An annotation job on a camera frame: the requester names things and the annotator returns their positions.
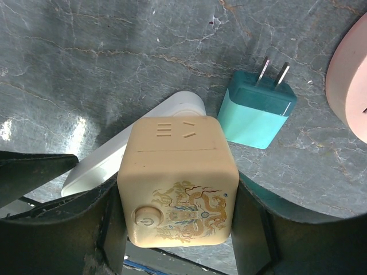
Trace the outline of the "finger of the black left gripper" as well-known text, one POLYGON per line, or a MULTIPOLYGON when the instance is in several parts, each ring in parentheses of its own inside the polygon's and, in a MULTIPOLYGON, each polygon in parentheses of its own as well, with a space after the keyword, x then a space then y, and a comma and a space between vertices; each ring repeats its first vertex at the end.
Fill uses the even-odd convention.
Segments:
POLYGON ((73 169, 73 154, 30 154, 1 151, 1 207, 73 169))

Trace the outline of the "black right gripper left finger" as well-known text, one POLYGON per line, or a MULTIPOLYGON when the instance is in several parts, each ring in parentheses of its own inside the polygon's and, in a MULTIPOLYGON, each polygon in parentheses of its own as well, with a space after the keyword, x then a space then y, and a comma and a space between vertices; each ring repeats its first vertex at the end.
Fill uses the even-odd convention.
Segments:
POLYGON ((1 274, 121 274, 127 235, 117 184, 1 219, 1 274))

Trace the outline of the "beige cube socket adapter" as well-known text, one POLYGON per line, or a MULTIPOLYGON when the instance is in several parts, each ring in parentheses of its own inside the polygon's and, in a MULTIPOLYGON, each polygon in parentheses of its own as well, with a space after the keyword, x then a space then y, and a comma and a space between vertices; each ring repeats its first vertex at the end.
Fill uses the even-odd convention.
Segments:
POLYGON ((239 171, 211 116, 138 120, 117 184, 140 248, 218 245, 230 235, 239 171))

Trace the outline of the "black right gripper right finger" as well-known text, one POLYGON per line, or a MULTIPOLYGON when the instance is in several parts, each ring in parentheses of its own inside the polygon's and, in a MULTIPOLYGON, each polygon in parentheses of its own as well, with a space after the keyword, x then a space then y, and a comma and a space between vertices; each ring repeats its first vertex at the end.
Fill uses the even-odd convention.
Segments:
POLYGON ((238 274, 366 274, 366 214, 338 218, 240 174, 232 222, 238 274))

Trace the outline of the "pink round power strip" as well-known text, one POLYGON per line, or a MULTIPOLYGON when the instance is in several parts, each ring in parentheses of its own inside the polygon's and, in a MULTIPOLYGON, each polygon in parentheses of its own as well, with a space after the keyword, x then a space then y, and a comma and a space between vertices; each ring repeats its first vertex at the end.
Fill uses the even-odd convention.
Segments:
POLYGON ((346 33, 329 63, 327 102, 335 115, 366 142, 366 14, 346 33))

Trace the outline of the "teal charger adapter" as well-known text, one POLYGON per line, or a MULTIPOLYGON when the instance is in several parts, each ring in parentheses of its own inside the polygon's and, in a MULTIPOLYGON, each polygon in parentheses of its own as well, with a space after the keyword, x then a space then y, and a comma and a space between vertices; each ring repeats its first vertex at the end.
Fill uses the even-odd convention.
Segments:
POLYGON ((276 78, 265 75, 269 63, 265 57, 258 74, 234 72, 217 115, 227 141, 268 148, 296 106, 297 97, 284 82, 289 63, 276 78))

